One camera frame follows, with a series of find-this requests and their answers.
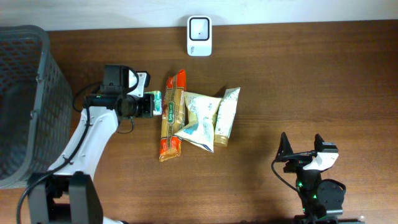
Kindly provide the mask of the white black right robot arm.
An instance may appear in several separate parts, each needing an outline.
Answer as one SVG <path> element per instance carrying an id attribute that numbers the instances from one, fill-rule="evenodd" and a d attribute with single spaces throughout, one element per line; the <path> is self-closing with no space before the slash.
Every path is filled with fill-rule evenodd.
<path id="1" fill-rule="evenodd" d="M 339 156 L 337 146 L 315 135 L 314 149 L 294 153 L 287 135 L 283 132 L 271 169 L 275 176 L 295 191 L 302 203 L 303 215 L 296 215 L 293 223 L 361 223 L 358 219 L 341 220 L 346 194 L 345 184 L 333 179 L 322 179 L 322 172 L 332 168 Z M 284 163 L 285 173 L 294 173 L 296 181 L 289 184 L 275 170 L 275 163 Z"/>

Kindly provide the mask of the leaf pattern cream tube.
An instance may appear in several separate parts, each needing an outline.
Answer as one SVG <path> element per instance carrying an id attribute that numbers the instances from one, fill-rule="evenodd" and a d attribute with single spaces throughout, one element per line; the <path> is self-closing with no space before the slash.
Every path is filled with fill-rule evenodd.
<path id="1" fill-rule="evenodd" d="M 226 147 L 228 145 L 236 115 L 240 89 L 240 87 L 227 89 L 221 100 L 215 126 L 214 145 L 216 146 Z"/>

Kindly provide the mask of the small teal tissue pack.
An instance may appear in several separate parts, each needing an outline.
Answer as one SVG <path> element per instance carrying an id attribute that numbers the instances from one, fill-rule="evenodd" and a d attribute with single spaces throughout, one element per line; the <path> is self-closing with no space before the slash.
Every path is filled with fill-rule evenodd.
<path id="1" fill-rule="evenodd" d="M 160 116 L 162 114 L 162 93 L 161 93 L 161 91 L 159 91 L 159 90 L 148 91 L 147 94 L 151 94 L 154 96 L 153 115 Z"/>

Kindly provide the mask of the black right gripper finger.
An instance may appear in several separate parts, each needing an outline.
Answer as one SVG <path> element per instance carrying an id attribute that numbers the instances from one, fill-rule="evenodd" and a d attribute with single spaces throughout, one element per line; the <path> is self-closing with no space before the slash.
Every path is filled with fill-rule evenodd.
<path id="1" fill-rule="evenodd" d="M 279 148 L 275 159 L 277 162 L 286 162 L 293 155 L 293 150 L 285 132 L 280 136 Z"/>
<path id="2" fill-rule="evenodd" d="M 324 143 L 324 140 L 322 139 L 322 137 L 319 134 L 316 134 L 315 141 L 314 141 L 315 151 L 322 152 L 325 148 L 323 143 Z"/>

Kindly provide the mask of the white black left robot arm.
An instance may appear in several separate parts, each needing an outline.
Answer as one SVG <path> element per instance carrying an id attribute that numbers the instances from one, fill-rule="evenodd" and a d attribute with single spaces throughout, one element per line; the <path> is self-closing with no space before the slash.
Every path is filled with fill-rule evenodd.
<path id="1" fill-rule="evenodd" d="M 105 146 L 122 120 L 151 118 L 155 99 L 145 93 L 147 71 L 106 65 L 97 89 L 86 95 L 79 124 L 47 172 L 34 174 L 21 195 L 31 223 L 114 223 L 105 217 L 93 179 Z"/>

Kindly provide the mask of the white barcode scanner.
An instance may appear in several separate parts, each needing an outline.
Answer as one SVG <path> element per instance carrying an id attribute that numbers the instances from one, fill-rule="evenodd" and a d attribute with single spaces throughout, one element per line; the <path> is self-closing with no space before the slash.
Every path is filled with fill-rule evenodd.
<path id="1" fill-rule="evenodd" d="M 212 53 L 212 20 L 208 16 L 190 16 L 187 19 L 187 54 L 207 57 Z"/>

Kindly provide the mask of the grey plastic basket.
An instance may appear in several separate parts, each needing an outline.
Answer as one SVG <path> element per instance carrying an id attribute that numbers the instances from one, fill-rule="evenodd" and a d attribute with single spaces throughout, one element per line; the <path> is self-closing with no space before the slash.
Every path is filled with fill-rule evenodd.
<path id="1" fill-rule="evenodd" d="M 1 28 L 1 188 L 27 185 L 69 141 L 72 90 L 38 26 Z"/>

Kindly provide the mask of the cream blue snack bag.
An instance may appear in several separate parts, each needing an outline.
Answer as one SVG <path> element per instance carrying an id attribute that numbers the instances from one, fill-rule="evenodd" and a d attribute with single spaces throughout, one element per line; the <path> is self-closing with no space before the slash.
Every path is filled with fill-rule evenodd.
<path id="1" fill-rule="evenodd" d="M 186 91 L 184 99 L 188 124 L 175 136 L 214 153 L 215 121 L 221 98 Z"/>

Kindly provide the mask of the orange San Remo pasta pack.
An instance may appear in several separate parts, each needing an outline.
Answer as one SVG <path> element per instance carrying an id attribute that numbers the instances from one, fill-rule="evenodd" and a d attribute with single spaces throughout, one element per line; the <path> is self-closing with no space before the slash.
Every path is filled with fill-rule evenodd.
<path id="1" fill-rule="evenodd" d="M 180 70 L 169 77 L 165 86 L 162 104 L 162 128 L 160 137 L 159 161 L 178 157 L 182 150 L 182 140 L 175 135 L 185 126 L 185 99 L 187 74 Z"/>

